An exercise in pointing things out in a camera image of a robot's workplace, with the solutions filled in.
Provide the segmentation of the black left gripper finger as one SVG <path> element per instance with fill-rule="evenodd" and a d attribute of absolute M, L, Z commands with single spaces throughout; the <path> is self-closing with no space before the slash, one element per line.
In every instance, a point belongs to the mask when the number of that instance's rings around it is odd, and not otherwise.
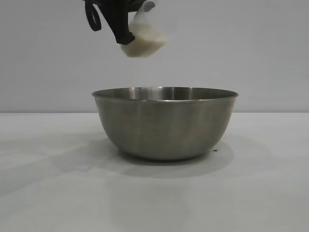
<path fill-rule="evenodd" d="M 101 13 L 111 28 L 116 42 L 128 45 L 135 40 L 135 36 L 128 28 L 128 1 L 127 0 L 104 0 Z"/>

